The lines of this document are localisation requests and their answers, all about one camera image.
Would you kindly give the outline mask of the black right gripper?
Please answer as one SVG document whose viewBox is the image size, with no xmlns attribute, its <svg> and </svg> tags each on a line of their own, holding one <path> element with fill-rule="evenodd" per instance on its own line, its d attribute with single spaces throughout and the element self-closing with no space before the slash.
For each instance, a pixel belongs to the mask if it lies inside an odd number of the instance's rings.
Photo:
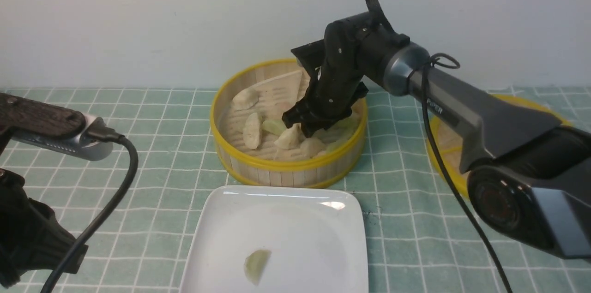
<svg viewBox="0 0 591 293">
<path fill-rule="evenodd" d="M 330 23 L 323 39 L 292 49 L 310 76 L 304 97 L 283 112 L 287 129 L 300 124 L 312 137 L 348 117 L 352 105 L 367 95 L 362 82 L 368 77 L 378 85 L 384 78 L 384 28 L 368 23 Z"/>
</svg>

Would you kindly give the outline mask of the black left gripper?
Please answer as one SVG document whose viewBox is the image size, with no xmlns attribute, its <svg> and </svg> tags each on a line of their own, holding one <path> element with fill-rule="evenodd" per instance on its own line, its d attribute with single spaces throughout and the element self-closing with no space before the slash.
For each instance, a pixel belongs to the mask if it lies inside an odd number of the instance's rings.
<svg viewBox="0 0 591 293">
<path fill-rule="evenodd" d="M 32 270 L 54 270 L 76 238 L 63 228 L 55 212 L 24 191 L 21 175 L 0 175 L 0 282 L 9 288 Z"/>
</svg>

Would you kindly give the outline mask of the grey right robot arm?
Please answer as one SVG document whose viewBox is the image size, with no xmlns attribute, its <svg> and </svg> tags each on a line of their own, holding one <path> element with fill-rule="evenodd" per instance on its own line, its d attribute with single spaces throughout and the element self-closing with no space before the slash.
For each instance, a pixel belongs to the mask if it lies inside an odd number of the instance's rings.
<svg viewBox="0 0 591 293">
<path fill-rule="evenodd" d="M 365 12 L 292 49 L 310 76 L 283 114 L 311 137 L 352 113 L 363 77 L 415 97 L 462 139 L 459 171 L 479 217 L 498 233 L 562 259 L 590 260 L 590 133 L 513 105 L 436 67 L 435 55 Z"/>
</svg>

